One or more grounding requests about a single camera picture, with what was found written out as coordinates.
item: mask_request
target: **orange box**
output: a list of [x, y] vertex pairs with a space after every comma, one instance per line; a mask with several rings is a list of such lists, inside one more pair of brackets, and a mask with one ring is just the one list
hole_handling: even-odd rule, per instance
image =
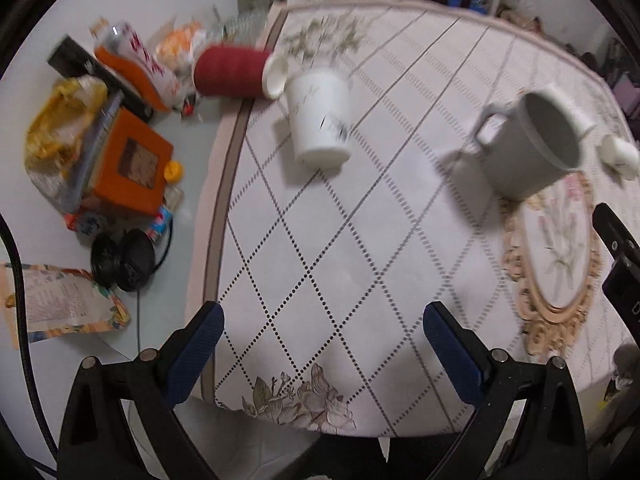
[[81, 205], [107, 216], [155, 215], [174, 146], [125, 108], [113, 120]]

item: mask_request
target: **cable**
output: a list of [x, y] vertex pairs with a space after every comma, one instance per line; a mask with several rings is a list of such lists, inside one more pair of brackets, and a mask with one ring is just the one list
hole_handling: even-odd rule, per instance
[[138, 355], [140, 355], [140, 291], [136, 291], [136, 343], [138, 345]]
[[27, 458], [29, 459], [29, 462], [31, 462], [31, 464], [33, 464], [38, 469], [40, 469], [40, 471], [43, 471], [50, 476], [53, 476], [53, 478], [58, 477], [58, 473], [56, 472], [55, 469], [50, 468], [48, 465], [44, 465], [42, 462], [38, 462], [36, 459], [31, 458], [30, 456]]
[[[160, 258], [160, 261], [154, 267], [154, 274], [158, 271], [158, 269], [162, 266], [162, 264], [164, 264], [164, 261], [166, 260], [166, 256], [167, 254], [169, 254], [169, 248], [171, 247], [171, 241], [173, 239], [174, 239], [174, 219], [171, 218], [169, 220], [169, 234], [166, 240], [166, 245], [164, 247], [164, 252], [162, 253], [162, 257]], [[138, 345], [138, 355], [140, 355], [142, 348], [140, 346], [140, 291], [139, 290], [136, 291], [136, 339], [137, 339], [137, 345]]]
[[164, 261], [166, 260], [166, 256], [169, 253], [169, 247], [171, 247], [171, 240], [173, 238], [174, 238], [174, 219], [171, 218], [171, 220], [169, 220], [169, 237], [167, 238], [166, 246], [164, 247], [164, 253], [162, 253], [162, 257], [160, 258], [160, 261], [154, 267], [154, 273], [156, 273], [160, 268], [160, 266], [164, 264]]
[[20, 347], [20, 360], [22, 361], [22, 373], [24, 374], [24, 382], [27, 385], [27, 393], [29, 394], [29, 400], [33, 409], [33, 414], [36, 417], [36, 422], [40, 428], [40, 432], [44, 438], [49, 451], [53, 455], [53, 459], [58, 459], [58, 446], [53, 439], [47, 419], [42, 411], [42, 404], [40, 403], [40, 397], [38, 396], [38, 389], [36, 387], [36, 381], [33, 377], [33, 367], [31, 366], [31, 355], [29, 354], [29, 341], [27, 336], [27, 311], [26, 301], [24, 299], [24, 277], [22, 275], [22, 263], [20, 261], [20, 254], [18, 254], [18, 247], [15, 245], [14, 236], [9, 230], [9, 226], [4, 221], [2, 214], [0, 214], [0, 238], [2, 243], [6, 247], [6, 252], [9, 255], [9, 261], [14, 274], [14, 289], [15, 289], [15, 310], [18, 320], [18, 346]]

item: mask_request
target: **oval floral placemat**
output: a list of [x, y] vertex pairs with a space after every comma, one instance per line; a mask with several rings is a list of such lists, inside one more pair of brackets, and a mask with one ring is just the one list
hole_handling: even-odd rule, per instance
[[504, 200], [504, 263], [518, 283], [526, 349], [546, 360], [565, 355], [593, 303], [600, 275], [598, 235], [591, 227], [591, 185], [572, 173], [521, 203]]

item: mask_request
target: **floral pattern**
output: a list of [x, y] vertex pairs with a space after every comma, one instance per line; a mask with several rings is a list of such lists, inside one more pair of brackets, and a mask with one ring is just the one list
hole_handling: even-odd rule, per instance
[[271, 378], [271, 387], [260, 377], [255, 381], [253, 404], [242, 397], [242, 408], [248, 415], [276, 424], [292, 424], [306, 430], [342, 433], [356, 425], [344, 396], [324, 378], [318, 364], [311, 367], [311, 380], [295, 389], [293, 380], [284, 372]]
[[545, 249], [552, 255], [546, 274], [554, 272], [556, 275], [552, 297], [554, 301], [558, 299], [564, 277], [569, 288], [574, 289], [575, 264], [584, 249], [584, 242], [576, 239], [576, 213], [570, 209], [571, 202], [582, 201], [580, 182], [577, 176], [569, 174], [562, 183], [566, 188], [564, 200], [560, 199], [556, 186], [548, 189], [549, 200], [545, 199], [544, 191], [539, 193], [542, 212], [538, 217], [538, 224], [545, 240]]
[[[525, 321], [523, 332], [526, 335], [527, 352], [539, 356], [541, 362], [546, 360], [550, 352], [564, 355], [574, 344], [593, 303], [594, 284], [600, 275], [598, 235], [589, 227], [586, 240], [577, 240], [577, 217], [570, 210], [573, 202], [584, 201], [587, 225], [591, 225], [591, 184], [582, 172], [577, 172], [565, 177], [560, 185], [564, 186], [562, 200], [558, 190], [551, 186], [524, 203], [503, 200], [500, 204], [504, 226], [504, 268], [518, 284], [516, 309]], [[546, 274], [555, 272], [557, 280], [551, 298], [545, 297], [536, 281], [532, 256], [526, 244], [523, 208], [539, 213], [538, 226], [545, 243], [544, 250], [552, 257]], [[589, 251], [586, 275], [580, 278], [580, 283], [575, 283], [574, 266], [585, 249]], [[558, 307], [553, 298], [558, 294], [558, 282], [561, 280], [566, 280], [571, 290], [575, 288], [573, 299], [565, 307]]]
[[370, 22], [349, 14], [328, 14], [282, 38], [287, 53], [303, 64], [324, 59], [333, 65], [348, 50], [357, 52]]

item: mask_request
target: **yellow bottle cap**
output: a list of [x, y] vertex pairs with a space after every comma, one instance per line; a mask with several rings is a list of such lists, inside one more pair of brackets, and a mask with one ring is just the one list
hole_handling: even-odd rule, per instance
[[177, 160], [170, 160], [164, 167], [164, 179], [167, 184], [178, 184], [184, 175], [184, 168]]

